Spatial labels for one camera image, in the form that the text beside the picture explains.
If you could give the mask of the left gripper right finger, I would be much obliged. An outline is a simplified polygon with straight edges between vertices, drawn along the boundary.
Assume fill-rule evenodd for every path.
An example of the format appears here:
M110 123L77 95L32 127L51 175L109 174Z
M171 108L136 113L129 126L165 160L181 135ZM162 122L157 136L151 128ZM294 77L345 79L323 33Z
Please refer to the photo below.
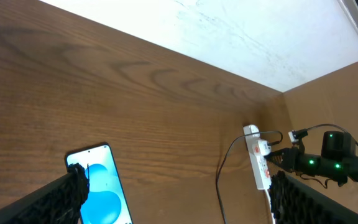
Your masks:
M358 213L283 171L272 176L271 181L268 192L277 224L358 224Z

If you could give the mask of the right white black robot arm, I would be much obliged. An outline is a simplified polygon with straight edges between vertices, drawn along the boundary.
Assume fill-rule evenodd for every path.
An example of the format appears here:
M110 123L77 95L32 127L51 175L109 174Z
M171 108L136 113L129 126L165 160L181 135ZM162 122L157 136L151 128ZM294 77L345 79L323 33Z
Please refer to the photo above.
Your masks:
M290 131L291 148L284 148L266 155L269 162L298 176L321 176L343 186L348 179L358 182L358 143L348 132L326 131L320 155L307 154L303 138L307 129Z

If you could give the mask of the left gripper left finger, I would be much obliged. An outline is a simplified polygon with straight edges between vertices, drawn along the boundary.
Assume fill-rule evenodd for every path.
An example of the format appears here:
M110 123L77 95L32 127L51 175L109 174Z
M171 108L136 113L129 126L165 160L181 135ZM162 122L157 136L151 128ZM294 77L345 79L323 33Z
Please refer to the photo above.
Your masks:
M77 224L89 192L89 172L72 164L64 176L1 208L0 224Z

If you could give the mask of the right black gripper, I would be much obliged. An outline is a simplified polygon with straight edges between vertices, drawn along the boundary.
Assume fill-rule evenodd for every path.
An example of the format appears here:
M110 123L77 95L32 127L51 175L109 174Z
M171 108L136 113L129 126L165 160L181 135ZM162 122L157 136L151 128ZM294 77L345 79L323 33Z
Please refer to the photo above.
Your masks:
M287 172L296 172L298 175L319 175L321 156L301 153L295 147L273 151L264 158L279 167L283 167Z

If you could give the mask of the blue Galaxy smartphone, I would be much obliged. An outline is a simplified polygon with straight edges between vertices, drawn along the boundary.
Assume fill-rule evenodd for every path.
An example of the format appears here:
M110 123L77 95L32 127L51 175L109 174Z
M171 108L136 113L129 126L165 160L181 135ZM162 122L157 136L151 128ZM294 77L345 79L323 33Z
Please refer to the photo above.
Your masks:
M108 143L101 142L66 153L65 165L71 164L81 165L89 179L88 199L80 210L82 223L133 222Z

